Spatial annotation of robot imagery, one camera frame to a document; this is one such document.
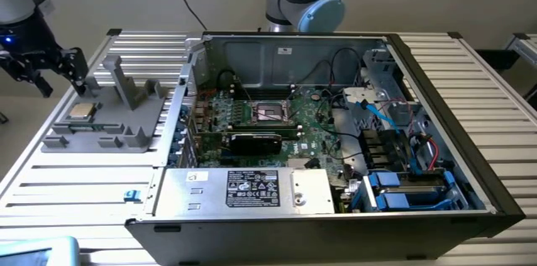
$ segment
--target red cable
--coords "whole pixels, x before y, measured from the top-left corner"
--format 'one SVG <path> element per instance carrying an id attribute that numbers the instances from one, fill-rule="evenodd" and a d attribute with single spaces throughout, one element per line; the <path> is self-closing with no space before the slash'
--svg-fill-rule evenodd
<path id="1" fill-rule="evenodd" d="M 432 170 L 435 168 L 435 164 L 437 163 L 440 150 L 439 150 L 439 145 L 435 142 L 433 138 L 429 138 L 429 142 L 435 147 L 435 156 L 433 156 L 433 160 L 431 161 L 431 165 L 429 165 L 429 169 L 428 169 L 428 170 Z"/>

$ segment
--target green circuit board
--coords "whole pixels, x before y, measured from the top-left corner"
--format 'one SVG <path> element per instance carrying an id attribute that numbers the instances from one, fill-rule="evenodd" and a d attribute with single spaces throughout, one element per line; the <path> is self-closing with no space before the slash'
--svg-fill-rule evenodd
<path id="1" fill-rule="evenodd" d="M 199 167 L 288 167 L 297 165 L 301 162 L 318 158 L 321 168 L 326 169 L 329 173 L 329 179 L 334 180 L 338 176 L 338 171 L 342 170 L 342 161 L 334 159 L 328 154 L 328 149 L 338 141 L 338 137 L 325 132 L 320 123 L 316 120 L 316 113 L 326 115 L 329 113 L 329 104 L 321 101 L 314 101 L 312 95 L 321 95 L 321 91 L 314 88 L 302 87 L 294 94 L 293 100 L 285 101 L 242 101 L 233 100 L 226 94 L 217 93 L 202 104 L 198 104 L 198 108 L 206 110 L 198 110 L 198 160 Z M 297 126 L 302 125 L 301 136 L 297 137 L 297 130 L 280 130 L 282 128 L 282 122 L 274 121 L 262 123 L 265 126 L 274 125 L 274 128 L 268 128 L 268 131 L 280 135 L 292 134 L 294 139 L 284 137 L 282 150 L 278 155 L 269 156 L 234 156 L 230 150 L 225 147 L 223 140 L 226 136 L 233 133 L 242 133 L 229 130 L 229 123 L 234 123 L 237 126 L 249 126 L 253 124 L 253 117 L 256 114 L 252 112 L 252 107 L 260 104 L 286 104 L 288 114 L 293 117 L 286 121 L 284 125 Z M 325 124 L 324 127 L 329 130 L 334 130 L 333 125 Z M 341 158 L 341 151 L 332 151 L 334 157 Z"/>

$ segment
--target capacitor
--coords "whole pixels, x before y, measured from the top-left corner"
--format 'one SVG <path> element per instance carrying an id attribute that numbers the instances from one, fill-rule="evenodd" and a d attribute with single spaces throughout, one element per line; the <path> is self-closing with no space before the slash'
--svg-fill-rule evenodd
<path id="1" fill-rule="evenodd" d="M 318 95 L 316 93 L 312 94 L 310 98 L 312 98 L 313 101 L 321 101 L 321 95 Z"/>

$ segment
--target sticker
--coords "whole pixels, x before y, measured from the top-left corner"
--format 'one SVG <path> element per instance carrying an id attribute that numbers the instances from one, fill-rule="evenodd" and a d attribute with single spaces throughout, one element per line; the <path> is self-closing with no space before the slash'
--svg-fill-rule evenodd
<path id="1" fill-rule="evenodd" d="M 280 207 L 277 170 L 230 170 L 226 205 L 232 208 Z"/>
<path id="2" fill-rule="evenodd" d="M 189 172 L 186 173 L 186 181 L 195 182 L 195 181 L 207 181 L 209 180 L 209 172 Z"/>
<path id="3" fill-rule="evenodd" d="M 278 48 L 278 54 L 293 54 L 293 48 Z"/>

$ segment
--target warning label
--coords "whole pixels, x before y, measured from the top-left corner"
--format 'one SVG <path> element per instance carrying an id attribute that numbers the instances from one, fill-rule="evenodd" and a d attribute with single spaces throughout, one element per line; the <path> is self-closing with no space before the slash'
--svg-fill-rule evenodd
<path id="1" fill-rule="evenodd" d="M 232 208 L 278 207 L 278 171 L 230 170 L 228 172 L 226 205 Z"/>

